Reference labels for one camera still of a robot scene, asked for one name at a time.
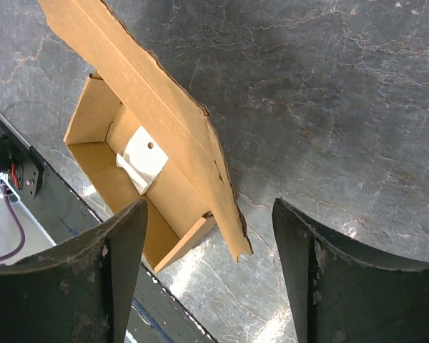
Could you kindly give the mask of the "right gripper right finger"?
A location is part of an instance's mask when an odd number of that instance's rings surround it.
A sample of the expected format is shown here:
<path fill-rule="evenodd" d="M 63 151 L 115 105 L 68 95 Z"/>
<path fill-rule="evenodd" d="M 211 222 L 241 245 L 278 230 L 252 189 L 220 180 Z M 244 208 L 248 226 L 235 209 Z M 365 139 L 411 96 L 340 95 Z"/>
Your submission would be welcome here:
<path fill-rule="evenodd" d="M 363 244 L 284 199 L 272 225 L 299 342 L 429 342 L 429 262 Z"/>

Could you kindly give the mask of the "white paper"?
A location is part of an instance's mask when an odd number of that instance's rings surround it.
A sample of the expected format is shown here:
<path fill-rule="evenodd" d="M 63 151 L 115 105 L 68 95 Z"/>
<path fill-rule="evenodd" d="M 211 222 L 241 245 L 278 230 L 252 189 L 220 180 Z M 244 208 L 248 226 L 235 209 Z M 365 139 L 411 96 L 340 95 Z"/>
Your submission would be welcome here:
<path fill-rule="evenodd" d="M 146 193 L 168 160 L 143 126 L 135 131 L 124 151 L 116 156 L 117 166 L 125 170 L 140 195 Z"/>

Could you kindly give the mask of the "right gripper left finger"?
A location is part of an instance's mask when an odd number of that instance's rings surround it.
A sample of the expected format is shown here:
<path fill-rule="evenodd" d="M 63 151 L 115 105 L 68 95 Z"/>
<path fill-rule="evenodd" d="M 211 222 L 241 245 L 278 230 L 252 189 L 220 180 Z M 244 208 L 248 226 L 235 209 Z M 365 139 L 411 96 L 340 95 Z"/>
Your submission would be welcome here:
<path fill-rule="evenodd" d="M 51 249 L 0 265 L 0 342 L 123 342 L 147 222 L 138 200 Z"/>

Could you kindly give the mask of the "cardboard box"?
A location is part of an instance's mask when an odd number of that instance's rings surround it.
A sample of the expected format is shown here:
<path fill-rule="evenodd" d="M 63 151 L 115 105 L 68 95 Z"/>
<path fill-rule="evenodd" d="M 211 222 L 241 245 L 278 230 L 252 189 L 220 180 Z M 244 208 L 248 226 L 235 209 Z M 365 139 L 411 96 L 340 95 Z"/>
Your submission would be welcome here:
<path fill-rule="evenodd" d="M 217 133 L 198 104 L 104 1 L 42 1 L 51 30 L 94 67 L 64 142 L 113 212 L 148 203 L 143 255 L 160 272 L 218 226 L 234 259 L 251 254 Z M 169 160 L 140 195 L 116 164 L 143 126 Z"/>

